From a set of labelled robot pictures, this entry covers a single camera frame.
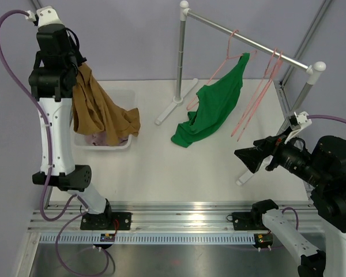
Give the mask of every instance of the white plastic bin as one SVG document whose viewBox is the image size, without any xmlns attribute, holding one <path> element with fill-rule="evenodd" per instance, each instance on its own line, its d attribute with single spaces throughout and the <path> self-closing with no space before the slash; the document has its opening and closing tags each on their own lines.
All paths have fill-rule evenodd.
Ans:
<svg viewBox="0 0 346 277">
<path fill-rule="evenodd" d="M 129 89 L 109 89 L 105 90 L 106 93 L 110 96 L 113 102 L 119 107 L 125 110 L 131 110 L 137 107 L 137 97 L 136 93 Z M 78 148 L 82 148 L 85 150 L 104 150 L 104 151 L 118 151 L 127 149 L 131 145 L 132 135 L 128 136 L 128 140 L 124 142 L 124 144 L 119 146 L 95 146 L 89 145 L 83 134 L 77 134 L 73 130 L 72 124 L 72 132 L 74 133 L 74 146 Z"/>
</svg>

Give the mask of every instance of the green cloth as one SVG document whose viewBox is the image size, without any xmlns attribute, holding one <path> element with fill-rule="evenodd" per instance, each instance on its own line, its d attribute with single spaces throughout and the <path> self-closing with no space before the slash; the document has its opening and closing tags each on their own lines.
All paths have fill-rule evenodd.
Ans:
<svg viewBox="0 0 346 277">
<path fill-rule="evenodd" d="M 172 142 L 187 148 L 213 134 L 235 108 L 242 88 L 242 75 L 250 54 L 244 53 L 237 65 L 212 85 L 204 85 L 196 94 L 197 111 L 189 111 L 189 120 L 178 124 Z"/>
</svg>

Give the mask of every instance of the gray floor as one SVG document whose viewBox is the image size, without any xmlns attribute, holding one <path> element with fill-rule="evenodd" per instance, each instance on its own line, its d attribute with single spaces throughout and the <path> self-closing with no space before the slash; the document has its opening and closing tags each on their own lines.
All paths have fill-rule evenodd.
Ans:
<svg viewBox="0 0 346 277">
<path fill-rule="evenodd" d="M 324 239 L 308 235 L 323 249 Z M 90 250 L 75 253 L 89 245 L 60 245 L 64 261 L 82 274 L 96 274 L 105 265 L 103 254 Z M 115 260 L 115 277 L 297 277 L 294 261 L 285 249 L 258 253 L 252 246 L 230 245 L 113 245 L 108 251 Z M 113 266 L 107 273 L 111 276 Z M 73 276 L 59 264 L 52 244 L 39 245 L 31 277 Z"/>
</svg>

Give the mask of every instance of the pink hanger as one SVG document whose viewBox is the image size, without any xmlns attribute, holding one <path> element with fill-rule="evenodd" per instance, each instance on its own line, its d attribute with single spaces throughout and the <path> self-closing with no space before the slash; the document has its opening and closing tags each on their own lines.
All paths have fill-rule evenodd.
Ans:
<svg viewBox="0 0 346 277">
<path fill-rule="evenodd" d="M 274 65 L 273 68 L 272 68 L 272 72 L 270 73 L 268 82 L 267 82 L 267 83 L 265 84 L 265 86 L 263 87 L 263 89 L 262 89 L 262 91 L 261 91 L 259 97 L 257 97 L 257 99 L 255 100 L 255 102 L 253 103 L 253 100 L 255 99 L 256 95 L 258 94 L 258 91 L 259 91 L 259 89 L 260 89 L 261 84 L 263 83 L 263 81 L 264 81 L 264 79 L 266 78 L 266 76 L 269 74 L 269 71 L 270 71 L 270 69 L 269 69 L 270 63 L 271 63 L 271 61 L 272 61 L 272 59 L 273 59 L 274 54 L 276 53 L 276 51 L 277 51 L 277 49 L 275 49 L 275 50 L 273 51 L 273 54 L 272 54 L 272 56 L 271 56 L 271 58 L 270 58 L 270 60 L 269 60 L 269 62 L 268 62 L 268 65 L 267 65 L 267 67 L 266 67 L 266 69 L 265 69 L 263 78 L 261 79 L 261 81 L 260 81 L 260 83 L 259 83 L 259 85 L 258 85 L 258 87 L 257 87 L 257 89 L 256 89 L 256 91 L 255 91 L 255 93 L 254 93 L 254 95 L 252 96 L 252 98 L 251 98 L 249 104 L 247 105 L 245 111 L 243 112 L 242 117 L 241 117 L 241 119 L 239 120 L 239 122 L 238 122 L 236 128 L 233 130 L 233 132 L 232 132 L 232 134 L 231 134 L 231 137 L 234 136 L 234 134 L 235 134 L 235 133 L 237 132 L 237 130 L 240 128 L 240 126 L 241 126 L 241 124 L 243 123 L 243 121 L 245 120 L 245 118 L 250 114 L 250 111 L 252 110 L 251 115 L 250 115 L 250 117 L 248 118 L 248 120 L 247 120 L 247 122 L 246 122 L 244 128 L 242 129 L 241 134 L 239 135 L 237 141 L 239 141 L 240 138 L 242 137 L 243 132 L 245 131 L 245 129 L 246 129 L 246 127 L 248 126 L 248 124 L 250 123 L 250 120 L 252 119 L 253 115 L 255 114 L 257 108 L 259 107 L 261 100 L 263 99 L 265 93 L 268 91 L 268 88 L 270 87 L 270 84 L 272 83 L 273 79 L 277 76 L 277 73 L 278 73 L 278 71 L 280 70 L 280 68 L 281 68 L 281 66 L 282 66 L 283 61 L 281 61 L 281 57 L 282 57 L 282 52 L 281 52 L 280 55 L 279 55 L 279 57 L 278 57 L 278 59 L 277 59 L 277 61 L 276 61 L 276 63 L 275 63 L 275 65 Z"/>
<path fill-rule="evenodd" d="M 224 62 L 222 62 L 222 64 L 219 66 L 219 68 L 217 69 L 217 71 L 214 72 L 213 76 L 210 77 L 209 81 L 206 83 L 206 85 L 208 85 L 212 80 L 213 78 L 218 74 L 218 72 L 220 71 L 220 69 L 225 65 L 225 63 L 229 60 L 229 59 L 236 59 L 236 58 L 239 58 L 241 57 L 243 54 L 241 55 L 237 55 L 237 56 L 233 56 L 233 57 L 230 57 L 230 45 L 231 45 L 231 38 L 233 37 L 233 35 L 235 33 L 237 33 L 238 30 L 234 30 L 232 32 L 232 34 L 230 35 L 230 38 L 228 39 L 228 46 L 227 46 L 227 55 L 225 56 L 225 60 Z M 255 58 L 255 56 L 257 55 L 258 51 L 257 50 L 253 50 L 251 51 L 250 53 L 254 53 L 254 55 L 249 59 L 249 61 L 251 61 L 253 58 Z M 196 99 L 197 99 L 197 95 L 194 97 L 194 99 L 191 100 L 191 102 L 187 105 L 187 111 L 191 110 L 193 107 L 195 107 L 197 104 L 198 104 L 198 101 L 194 104 L 192 104 Z"/>
</svg>

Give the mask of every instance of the white table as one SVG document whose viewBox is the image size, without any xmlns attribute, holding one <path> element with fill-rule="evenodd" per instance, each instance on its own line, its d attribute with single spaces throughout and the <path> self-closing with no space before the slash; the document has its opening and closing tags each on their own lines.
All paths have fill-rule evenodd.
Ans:
<svg viewBox="0 0 346 277">
<path fill-rule="evenodd" d="M 185 87 L 189 81 L 183 81 Z M 77 164 L 89 164 L 92 183 L 109 201 L 128 203 L 186 203 L 222 201 L 307 201 L 304 183 L 282 168 L 257 173 L 244 186 L 235 181 L 246 168 L 234 155 L 251 147 L 254 140 L 274 136 L 283 122 L 275 87 L 271 85 L 240 142 L 230 137 L 259 80 L 244 80 L 237 106 L 222 127 L 210 137 L 188 148 L 170 140 L 178 123 L 187 121 L 186 105 L 206 83 L 199 81 L 185 103 L 162 125 L 157 116 L 171 102 L 175 81 L 101 81 L 104 89 L 132 89 L 137 94 L 141 131 L 123 152 L 85 151 L 73 148 Z M 50 202 L 69 195 L 53 189 Z"/>
</svg>

